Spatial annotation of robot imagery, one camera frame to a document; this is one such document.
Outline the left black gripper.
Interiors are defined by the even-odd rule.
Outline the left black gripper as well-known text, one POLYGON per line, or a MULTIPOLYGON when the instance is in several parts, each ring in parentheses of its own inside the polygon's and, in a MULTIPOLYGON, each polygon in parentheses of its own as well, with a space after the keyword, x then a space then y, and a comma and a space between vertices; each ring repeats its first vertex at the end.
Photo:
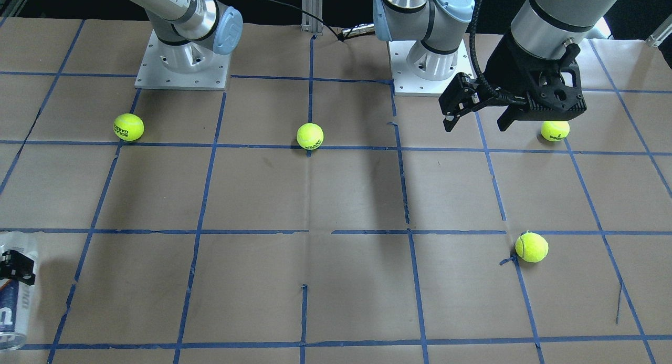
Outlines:
MULTIPOLYGON (((587 109, 576 57, 576 43, 561 47, 561 58, 538 58, 526 52, 506 34, 486 65, 485 79, 522 104, 509 104, 497 120, 505 132, 516 121, 569 121, 587 109)), ((461 117, 501 101, 477 79, 465 72, 456 74, 439 96, 444 129, 451 132, 461 117)))

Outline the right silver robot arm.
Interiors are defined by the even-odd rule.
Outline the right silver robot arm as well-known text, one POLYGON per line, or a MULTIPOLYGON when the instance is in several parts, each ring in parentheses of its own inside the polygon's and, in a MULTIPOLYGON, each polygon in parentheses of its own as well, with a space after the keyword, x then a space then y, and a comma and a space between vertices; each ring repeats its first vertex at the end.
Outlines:
POLYGON ((130 0, 143 7, 159 24, 170 28, 178 43, 229 55, 242 36, 242 15, 216 0, 130 0))

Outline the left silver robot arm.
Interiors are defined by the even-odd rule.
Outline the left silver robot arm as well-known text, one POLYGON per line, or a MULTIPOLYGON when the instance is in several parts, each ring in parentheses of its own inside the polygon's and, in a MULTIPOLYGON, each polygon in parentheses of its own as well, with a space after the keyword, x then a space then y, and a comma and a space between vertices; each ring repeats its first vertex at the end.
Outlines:
POLYGON ((483 0, 373 0, 382 41, 413 41, 419 77, 451 81, 439 96, 447 132, 461 117, 504 107, 499 130, 516 121, 570 121, 586 111, 580 42, 617 0, 526 0, 484 69, 477 58, 483 0))

